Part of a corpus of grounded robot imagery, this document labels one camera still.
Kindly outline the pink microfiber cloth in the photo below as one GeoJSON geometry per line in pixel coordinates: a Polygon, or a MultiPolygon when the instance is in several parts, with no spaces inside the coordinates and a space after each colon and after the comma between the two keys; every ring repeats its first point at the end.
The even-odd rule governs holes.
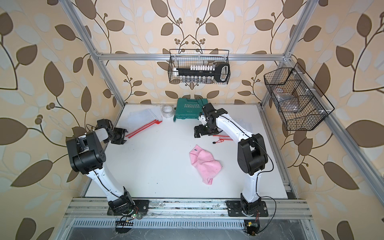
{"type": "Polygon", "coordinates": [[[203,183],[212,185],[213,179],[219,174],[222,165],[215,160],[214,156],[196,145],[189,153],[191,165],[202,177],[203,183]]]}

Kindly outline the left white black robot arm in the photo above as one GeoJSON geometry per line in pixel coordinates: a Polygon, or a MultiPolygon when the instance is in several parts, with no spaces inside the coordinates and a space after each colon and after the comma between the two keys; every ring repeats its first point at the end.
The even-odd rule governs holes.
{"type": "Polygon", "coordinates": [[[104,127],[66,141],[72,170],[92,179],[104,192],[114,212],[129,212],[135,202],[104,166],[107,156],[101,142],[122,145],[126,142],[125,134],[125,129],[104,127]]]}

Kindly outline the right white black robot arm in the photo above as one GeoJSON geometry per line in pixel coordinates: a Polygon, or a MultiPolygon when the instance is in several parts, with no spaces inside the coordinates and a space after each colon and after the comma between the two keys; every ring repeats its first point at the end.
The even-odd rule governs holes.
{"type": "Polygon", "coordinates": [[[199,114],[201,124],[194,127],[194,137],[213,136],[225,132],[238,144],[237,161],[241,170],[249,175],[241,199],[255,203],[261,199],[257,191],[258,175],[265,169],[269,156],[261,134],[253,134],[239,125],[223,108],[215,109],[211,103],[203,105],[199,114]]]}

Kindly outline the stack of mesh document bags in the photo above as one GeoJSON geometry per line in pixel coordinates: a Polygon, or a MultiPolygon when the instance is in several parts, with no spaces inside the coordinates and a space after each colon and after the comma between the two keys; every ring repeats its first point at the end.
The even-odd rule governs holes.
{"type": "Polygon", "coordinates": [[[159,125],[163,121],[160,107],[131,112],[127,117],[121,116],[119,127],[126,129],[126,138],[132,138],[138,133],[153,125],[159,125]]]}

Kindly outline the clear plastic bag in basket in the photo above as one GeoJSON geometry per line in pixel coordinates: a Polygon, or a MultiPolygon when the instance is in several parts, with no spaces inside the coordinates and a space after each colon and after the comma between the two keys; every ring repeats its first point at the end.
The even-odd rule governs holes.
{"type": "Polygon", "coordinates": [[[300,102],[297,96],[285,93],[283,89],[274,89],[275,97],[283,112],[298,112],[300,110],[300,102]]]}

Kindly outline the green plastic tool case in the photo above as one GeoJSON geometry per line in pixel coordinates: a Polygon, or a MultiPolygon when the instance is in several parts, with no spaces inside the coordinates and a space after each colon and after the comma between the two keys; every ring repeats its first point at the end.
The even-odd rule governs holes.
{"type": "Polygon", "coordinates": [[[208,103],[207,99],[185,99],[180,98],[177,101],[177,106],[174,115],[174,122],[176,120],[185,120],[185,119],[199,119],[200,113],[203,112],[202,108],[205,104],[208,103]]]}

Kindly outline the clear tape roll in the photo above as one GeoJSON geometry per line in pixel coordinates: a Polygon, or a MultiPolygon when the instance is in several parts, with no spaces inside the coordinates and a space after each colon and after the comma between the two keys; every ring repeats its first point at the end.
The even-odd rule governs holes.
{"type": "Polygon", "coordinates": [[[162,116],[167,119],[173,118],[175,115],[175,108],[174,106],[171,106],[171,105],[162,106],[161,111],[162,111],[162,116]]]}

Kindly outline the black socket holder rail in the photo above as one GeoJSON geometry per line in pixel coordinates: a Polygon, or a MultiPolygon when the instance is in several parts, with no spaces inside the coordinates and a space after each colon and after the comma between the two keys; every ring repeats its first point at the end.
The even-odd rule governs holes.
{"type": "Polygon", "coordinates": [[[173,68],[172,74],[190,79],[226,83],[230,78],[230,64],[213,63],[212,65],[190,66],[189,68],[173,68]]]}

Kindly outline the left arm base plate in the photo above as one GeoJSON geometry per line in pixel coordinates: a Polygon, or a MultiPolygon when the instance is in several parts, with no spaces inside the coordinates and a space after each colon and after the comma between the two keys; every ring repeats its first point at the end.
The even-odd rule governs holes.
{"type": "Polygon", "coordinates": [[[109,201],[108,216],[133,216],[134,214],[146,215],[149,210],[149,200],[122,200],[109,201]]]}

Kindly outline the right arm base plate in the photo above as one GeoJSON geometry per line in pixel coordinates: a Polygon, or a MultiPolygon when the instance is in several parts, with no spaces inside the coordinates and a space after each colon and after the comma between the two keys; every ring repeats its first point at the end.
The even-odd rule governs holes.
{"type": "Polygon", "coordinates": [[[268,209],[266,202],[257,200],[253,203],[248,203],[245,200],[226,201],[229,217],[268,217],[268,209]]]}

